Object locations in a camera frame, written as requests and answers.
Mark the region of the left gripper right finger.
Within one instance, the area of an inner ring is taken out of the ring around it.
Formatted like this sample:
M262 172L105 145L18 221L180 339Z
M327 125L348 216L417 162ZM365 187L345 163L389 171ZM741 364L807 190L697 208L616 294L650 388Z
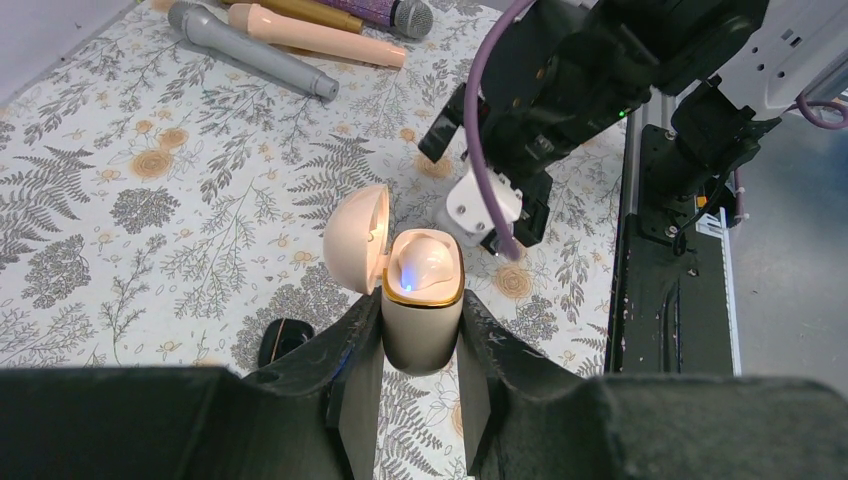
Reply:
M466 292L456 346L477 479L843 479L847 403L808 380L581 378Z

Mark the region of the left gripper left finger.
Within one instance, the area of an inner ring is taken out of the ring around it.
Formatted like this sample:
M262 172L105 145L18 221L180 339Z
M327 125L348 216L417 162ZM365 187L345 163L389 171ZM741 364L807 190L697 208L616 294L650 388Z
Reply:
M5 479L369 479L378 295L245 376L223 367L5 369Z

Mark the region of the black earbud charging case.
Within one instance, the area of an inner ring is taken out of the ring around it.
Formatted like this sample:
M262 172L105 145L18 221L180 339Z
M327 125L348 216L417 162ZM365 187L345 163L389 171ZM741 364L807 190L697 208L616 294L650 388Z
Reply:
M302 320L280 318L272 321L266 328L257 354L257 367L266 365L288 355L311 340L315 330L311 324Z

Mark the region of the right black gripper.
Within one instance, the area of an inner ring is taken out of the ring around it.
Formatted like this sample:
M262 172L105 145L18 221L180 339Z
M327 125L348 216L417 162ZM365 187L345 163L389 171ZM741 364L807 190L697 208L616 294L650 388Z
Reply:
M419 151L432 164L440 160L454 135L463 126L465 87L465 83L459 84L418 143ZM548 202L553 184L552 177L545 171L524 175L515 167L506 164L488 168L497 174L505 175L511 186L523 193L519 219L512 224L512 230L509 230L507 224L512 243L527 248L539 244L543 239L550 213ZM505 241L496 228L476 246L492 255L506 252Z

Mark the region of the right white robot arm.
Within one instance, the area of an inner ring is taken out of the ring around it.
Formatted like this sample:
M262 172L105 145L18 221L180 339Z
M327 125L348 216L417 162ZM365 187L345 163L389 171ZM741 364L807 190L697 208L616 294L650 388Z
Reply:
M497 20L420 141L437 161L458 130L469 170L434 210L468 245L539 243L547 168L648 104L679 99L650 190L688 197L758 150L847 51L843 1L517 1Z

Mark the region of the pink earbud charging case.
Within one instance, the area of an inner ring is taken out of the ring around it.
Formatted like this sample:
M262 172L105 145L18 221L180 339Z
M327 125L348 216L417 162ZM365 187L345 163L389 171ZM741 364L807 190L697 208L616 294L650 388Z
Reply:
M449 362L457 341L465 293L461 248L452 235L435 229L409 229L391 238L389 219L387 186L372 185L348 194L324 229L325 264L345 288L379 294L384 350L391 365L408 375L431 375ZM400 285L398 257L418 236L447 244L454 277L406 292Z

